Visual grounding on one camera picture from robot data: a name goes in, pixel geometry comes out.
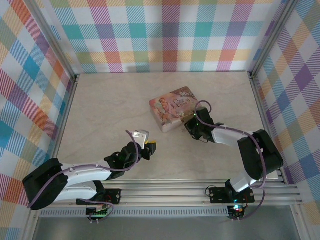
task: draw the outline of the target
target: colorful plaid wall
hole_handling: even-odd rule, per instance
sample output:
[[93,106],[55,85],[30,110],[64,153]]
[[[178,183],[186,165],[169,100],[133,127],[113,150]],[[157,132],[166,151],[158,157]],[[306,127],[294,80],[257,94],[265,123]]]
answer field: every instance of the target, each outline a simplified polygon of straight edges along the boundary
[[262,41],[261,41],[261,43],[259,45],[259,48],[258,48],[258,50],[256,51],[256,53],[254,55],[254,58],[253,58],[253,60],[251,62],[251,65],[250,65],[250,67],[248,69],[248,72],[252,72],[253,71],[253,69],[254,69],[254,67],[255,67],[255,65],[256,65],[256,63],[257,63],[257,61],[258,61],[258,59],[259,59],[259,57],[260,57],[260,55],[262,53],[262,50],[266,46],[267,41],[269,40],[270,35],[272,34],[273,30],[277,26],[277,23],[278,23],[278,21],[279,21],[279,19],[281,17],[281,14],[282,14],[283,10],[286,7],[286,4],[287,4],[288,1],[289,0],[281,0],[281,3],[279,5],[277,11],[276,11],[275,15],[273,16],[273,19],[272,19],[269,27],[267,28],[264,36],[263,36],[263,39],[262,39]]
[[299,1],[257,77],[286,175],[320,239],[320,0]]
[[36,1],[77,73],[245,70],[281,2]]
[[70,86],[23,0],[0,0],[0,240],[27,222],[22,180],[50,158]]

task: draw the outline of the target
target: beige floor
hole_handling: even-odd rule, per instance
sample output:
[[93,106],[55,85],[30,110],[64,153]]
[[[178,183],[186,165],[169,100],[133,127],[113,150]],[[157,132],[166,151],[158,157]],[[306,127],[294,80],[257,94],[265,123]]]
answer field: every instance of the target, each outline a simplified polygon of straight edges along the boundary
[[82,74],[58,158],[90,163],[120,151],[130,141],[125,130],[144,129],[156,140],[151,161],[141,160],[121,179],[229,179],[243,170],[240,152],[226,145],[193,140],[184,126],[158,128],[149,100],[188,86],[212,104],[215,122],[245,131],[262,129],[245,72]]

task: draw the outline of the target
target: black mounting bracket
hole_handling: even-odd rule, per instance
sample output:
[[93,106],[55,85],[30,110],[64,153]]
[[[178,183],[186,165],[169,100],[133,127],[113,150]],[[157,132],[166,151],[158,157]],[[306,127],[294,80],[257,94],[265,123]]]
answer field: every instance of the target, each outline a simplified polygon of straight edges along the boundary
[[254,192],[249,187],[239,192],[233,199],[230,199],[225,187],[211,187],[209,188],[209,196],[211,204],[250,204],[255,202]]
[[[105,202],[118,205],[121,199],[121,189],[105,189]],[[97,210],[95,207],[87,207],[85,214],[91,215],[93,221],[102,219],[108,214],[109,208],[104,205],[101,210]]]

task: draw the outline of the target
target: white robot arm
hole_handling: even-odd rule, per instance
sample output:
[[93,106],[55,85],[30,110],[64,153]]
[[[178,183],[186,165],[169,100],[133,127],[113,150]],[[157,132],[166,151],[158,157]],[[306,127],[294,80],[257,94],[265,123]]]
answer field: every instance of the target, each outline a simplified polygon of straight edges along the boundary
[[148,143],[149,132],[139,130],[128,133],[134,142],[101,161],[66,164],[52,158],[38,167],[22,181],[29,207],[40,210],[61,200],[106,201],[106,191],[101,181],[123,176],[141,158],[150,160],[156,151],[156,143]]
[[250,187],[256,181],[264,177],[264,169],[261,156],[265,163],[265,174],[270,174],[283,166],[284,161],[265,130],[256,132],[241,132],[227,127],[223,123],[214,123],[210,113],[205,107],[196,110],[194,117],[185,124],[186,129],[193,139],[204,138],[208,142],[225,144],[239,148],[244,170],[236,177],[225,183],[225,188],[213,188],[215,197],[211,203],[241,203],[243,194],[252,195]]

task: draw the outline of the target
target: cartoon illustration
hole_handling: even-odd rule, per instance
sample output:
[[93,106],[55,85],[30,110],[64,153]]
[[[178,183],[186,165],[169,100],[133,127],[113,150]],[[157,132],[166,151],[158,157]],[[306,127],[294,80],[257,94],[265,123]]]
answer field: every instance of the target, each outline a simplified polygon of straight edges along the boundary
[[192,115],[197,102],[190,89],[182,87],[150,100],[149,104],[159,127],[165,133],[181,125],[186,117]]

